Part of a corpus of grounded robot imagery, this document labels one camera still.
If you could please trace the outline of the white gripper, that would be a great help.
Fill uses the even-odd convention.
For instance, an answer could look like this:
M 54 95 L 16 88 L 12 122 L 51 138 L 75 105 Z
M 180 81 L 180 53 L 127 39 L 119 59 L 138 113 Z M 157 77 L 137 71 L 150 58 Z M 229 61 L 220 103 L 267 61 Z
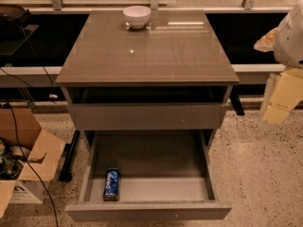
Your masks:
M 262 120 L 279 125 L 303 100 L 303 0 L 294 5 L 277 28 L 257 40 L 254 49 L 274 51 L 277 62 L 294 67 L 279 75 L 271 74 L 266 82 Z

